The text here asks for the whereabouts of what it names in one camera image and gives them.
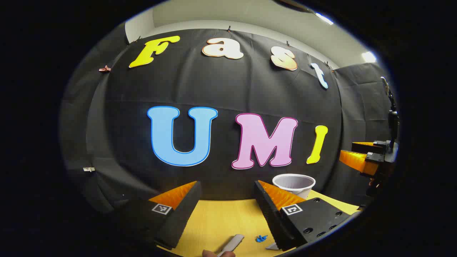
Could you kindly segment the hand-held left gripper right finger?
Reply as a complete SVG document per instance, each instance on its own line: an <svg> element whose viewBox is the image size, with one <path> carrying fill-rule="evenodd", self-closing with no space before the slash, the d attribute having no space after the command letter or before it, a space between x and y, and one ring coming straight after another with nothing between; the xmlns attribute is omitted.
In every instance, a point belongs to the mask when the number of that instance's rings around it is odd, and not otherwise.
<svg viewBox="0 0 457 257"><path fill-rule="evenodd" d="M350 217L320 197L305 200L260 180L253 195L282 251L319 240Z"/></svg>

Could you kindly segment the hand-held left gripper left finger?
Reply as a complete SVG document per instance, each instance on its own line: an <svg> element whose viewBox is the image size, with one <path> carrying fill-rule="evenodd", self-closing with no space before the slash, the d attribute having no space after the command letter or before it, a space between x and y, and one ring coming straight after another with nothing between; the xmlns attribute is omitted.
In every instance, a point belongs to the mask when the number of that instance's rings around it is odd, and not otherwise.
<svg viewBox="0 0 457 257"><path fill-rule="evenodd" d="M148 200L130 200L118 209L118 228L136 241L172 250L200 197L201 182L194 181Z"/></svg>

